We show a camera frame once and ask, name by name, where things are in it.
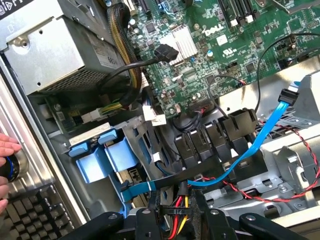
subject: metal panel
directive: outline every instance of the metal panel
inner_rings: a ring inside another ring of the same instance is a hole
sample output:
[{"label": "metal panel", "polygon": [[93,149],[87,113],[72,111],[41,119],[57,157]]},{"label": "metal panel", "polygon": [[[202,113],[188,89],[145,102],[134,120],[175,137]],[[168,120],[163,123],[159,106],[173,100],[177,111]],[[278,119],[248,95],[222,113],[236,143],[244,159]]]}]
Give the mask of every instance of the metal panel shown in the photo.
[{"label": "metal panel", "polygon": [[106,42],[109,31],[98,24],[98,17],[76,6],[75,1],[34,0],[0,21],[0,44],[5,46],[0,50],[27,95],[94,89],[123,65],[116,48]]},{"label": "metal panel", "polygon": [[10,123],[10,125],[4,125],[7,133],[12,137],[17,137],[23,146],[23,150],[26,149],[25,153],[27,156],[30,155],[28,156],[29,161],[33,161],[33,158],[34,161],[40,161],[39,166],[34,165],[34,167],[36,168],[36,171],[42,167],[43,171],[46,172],[46,175],[50,175],[50,179],[47,178],[48,183],[51,183],[54,180],[52,175],[54,176],[56,179],[55,186],[59,191],[64,204],[68,208],[74,225],[79,226],[85,224],[89,217],[85,215],[86,212],[82,203],[78,201],[77,193],[75,191],[71,192],[73,186],[67,184],[66,181],[69,181],[69,178],[65,174],[65,170],[58,167],[57,164],[59,162],[56,161],[57,154],[55,151],[51,151],[53,149],[52,145],[49,144],[50,142],[47,140],[48,137],[43,135],[43,128],[39,124],[39,119],[36,117],[34,110],[30,108],[31,104],[28,98],[26,95],[21,94],[23,93],[21,85],[17,86],[15,84],[18,82],[13,79],[2,58],[0,58],[0,68],[3,71],[3,76],[10,83],[9,86],[11,88],[11,91],[9,91],[5,80],[0,75],[0,100],[3,104],[1,104],[1,107],[5,107],[2,110],[4,111],[3,121]]},{"label": "metal panel", "polygon": [[26,175],[9,184],[10,194],[16,196],[26,191],[37,189],[54,181],[45,157],[40,152],[27,123],[15,104],[4,80],[0,77],[0,127],[3,133],[17,138],[29,160]]}]

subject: motherboard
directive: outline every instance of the motherboard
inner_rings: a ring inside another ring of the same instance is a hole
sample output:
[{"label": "motherboard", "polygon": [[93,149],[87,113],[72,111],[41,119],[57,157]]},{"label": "motherboard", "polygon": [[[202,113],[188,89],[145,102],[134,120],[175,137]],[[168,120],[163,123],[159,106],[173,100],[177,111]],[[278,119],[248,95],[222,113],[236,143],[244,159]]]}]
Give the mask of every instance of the motherboard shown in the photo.
[{"label": "motherboard", "polygon": [[[149,84],[167,118],[211,104],[257,80],[265,49],[291,33],[320,33],[319,0],[126,0],[128,34],[143,60],[159,44],[179,51],[176,60],[146,68]],[[317,36],[291,37],[272,47],[260,79],[315,56]],[[232,76],[239,80],[216,77]]]}]

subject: gray power supply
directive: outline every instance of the gray power supply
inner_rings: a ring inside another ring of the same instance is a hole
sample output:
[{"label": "gray power supply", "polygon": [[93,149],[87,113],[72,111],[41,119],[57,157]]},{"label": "gray power supply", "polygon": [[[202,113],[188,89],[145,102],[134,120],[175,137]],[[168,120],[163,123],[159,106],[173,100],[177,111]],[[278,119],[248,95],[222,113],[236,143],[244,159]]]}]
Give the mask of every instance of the gray power supply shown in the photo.
[{"label": "gray power supply", "polygon": [[0,2],[0,51],[27,95],[92,90],[124,65],[98,1],[13,3]]}]

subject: human hand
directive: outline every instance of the human hand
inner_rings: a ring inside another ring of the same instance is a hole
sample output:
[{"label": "human hand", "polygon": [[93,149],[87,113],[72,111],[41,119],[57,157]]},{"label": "human hand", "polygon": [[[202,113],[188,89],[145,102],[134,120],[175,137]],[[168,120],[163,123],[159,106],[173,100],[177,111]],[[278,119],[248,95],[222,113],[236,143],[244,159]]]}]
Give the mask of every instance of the human hand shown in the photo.
[{"label": "human hand", "polygon": [[[4,157],[9,157],[20,150],[21,146],[16,139],[0,133],[0,167],[6,163]],[[4,198],[8,192],[8,180],[5,177],[0,176],[0,199]],[[0,200],[0,214],[6,209],[7,205],[7,199]]]}]

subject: keyboard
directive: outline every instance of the keyboard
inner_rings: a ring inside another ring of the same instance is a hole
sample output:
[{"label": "keyboard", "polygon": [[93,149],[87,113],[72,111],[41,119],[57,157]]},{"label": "keyboard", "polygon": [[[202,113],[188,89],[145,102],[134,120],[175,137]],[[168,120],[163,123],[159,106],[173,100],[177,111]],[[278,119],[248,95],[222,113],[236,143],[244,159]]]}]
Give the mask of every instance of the keyboard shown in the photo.
[{"label": "keyboard", "polygon": [[54,185],[9,201],[4,225],[13,240],[55,240],[74,229]]}]

